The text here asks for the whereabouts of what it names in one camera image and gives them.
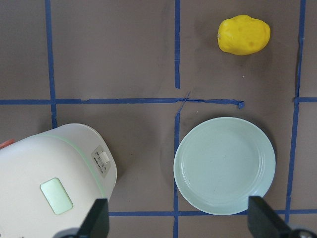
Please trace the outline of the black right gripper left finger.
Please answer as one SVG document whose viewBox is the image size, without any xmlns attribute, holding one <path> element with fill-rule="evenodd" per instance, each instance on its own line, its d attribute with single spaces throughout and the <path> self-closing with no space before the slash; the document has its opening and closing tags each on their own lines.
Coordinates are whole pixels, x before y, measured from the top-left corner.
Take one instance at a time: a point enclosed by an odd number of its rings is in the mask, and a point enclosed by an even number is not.
<svg viewBox="0 0 317 238">
<path fill-rule="evenodd" d="M 78 238 L 106 238 L 109 233 L 108 200 L 96 199 L 83 224 L 77 232 Z"/>
</svg>

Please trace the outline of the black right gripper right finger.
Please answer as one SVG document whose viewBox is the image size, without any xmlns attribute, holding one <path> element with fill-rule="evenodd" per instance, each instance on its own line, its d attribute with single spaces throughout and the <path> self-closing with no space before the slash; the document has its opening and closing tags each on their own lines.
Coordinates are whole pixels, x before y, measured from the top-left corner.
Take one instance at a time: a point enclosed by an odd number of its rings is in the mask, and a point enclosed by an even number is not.
<svg viewBox="0 0 317 238">
<path fill-rule="evenodd" d="M 248 229 L 254 238 L 287 238 L 291 229 L 260 196 L 248 199 Z"/>
</svg>

